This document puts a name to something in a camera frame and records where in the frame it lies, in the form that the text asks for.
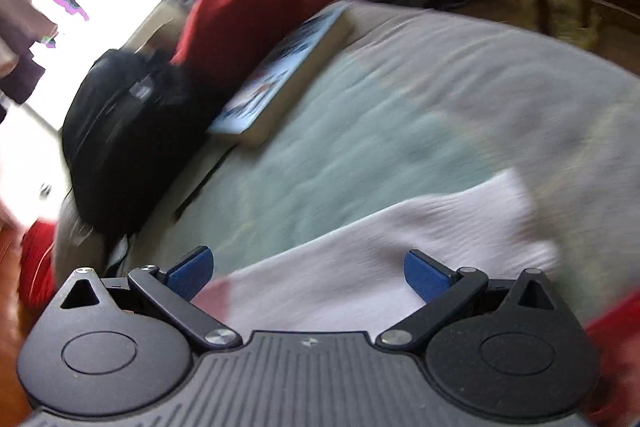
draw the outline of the red cloth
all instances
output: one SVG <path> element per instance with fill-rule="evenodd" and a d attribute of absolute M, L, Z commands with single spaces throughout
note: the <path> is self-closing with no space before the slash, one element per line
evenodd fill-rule
<path fill-rule="evenodd" d="M 53 223 L 36 221 L 22 238 L 18 295 L 23 304 L 37 311 L 42 311 L 56 292 L 51 269 L 55 233 Z"/>
<path fill-rule="evenodd" d="M 236 92 L 280 40 L 333 1 L 197 0 L 172 63 Z"/>

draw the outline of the metal screw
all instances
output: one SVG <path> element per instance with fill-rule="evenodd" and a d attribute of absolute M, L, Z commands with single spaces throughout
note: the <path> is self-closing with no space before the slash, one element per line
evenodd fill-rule
<path fill-rule="evenodd" d="M 380 340 L 387 346 L 405 346 L 414 339 L 409 331 L 404 330 L 386 330 L 380 335 Z"/>
<path fill-rule="evenodd" d="M 219 330 L 209 331 L 209 333 L 204 336 L 204 339 L 214 346 L 226 346 L 227 344 L 235 342 L 237 337 L 235 331 L 221 328 Z"/>

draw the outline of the book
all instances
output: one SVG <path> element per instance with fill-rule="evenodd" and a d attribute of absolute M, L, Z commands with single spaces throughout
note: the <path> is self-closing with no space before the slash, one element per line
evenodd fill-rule
<path fill-rule="evenodd" d="M 266 142 L 352 29 L 344 7 L 304 21 L 258 65 L 209 132 L 248 147 Z"/>

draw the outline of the mattress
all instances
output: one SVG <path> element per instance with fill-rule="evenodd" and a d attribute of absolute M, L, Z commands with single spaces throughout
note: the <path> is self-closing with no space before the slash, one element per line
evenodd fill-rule
<path fill-rule="evenodd" d="M 498 23 L 339 3 L 354 23 L 350 40 L 279 132 L 258 150 L 234 150 L 176 221 L 226 150 L 212 138 L 123 270 L 168 267 L 207 245 L 216 272 L 231 273 L 399 201 L 514 167 L 536 202 L 532 233 L 560 246 L 554 277 L 581 318 L 640 280 L 637 77 Z"/>

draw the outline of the orange floor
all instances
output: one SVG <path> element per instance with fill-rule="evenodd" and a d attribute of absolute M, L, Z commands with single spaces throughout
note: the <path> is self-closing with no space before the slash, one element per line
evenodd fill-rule
<path fill-rule="evenodd" d="M 19 246 L 15 230 L 0 230 L 0 427 L 18 425 L 31 411 L 15 374 L 18 351 L 34 321 L 18 304 Z"/>

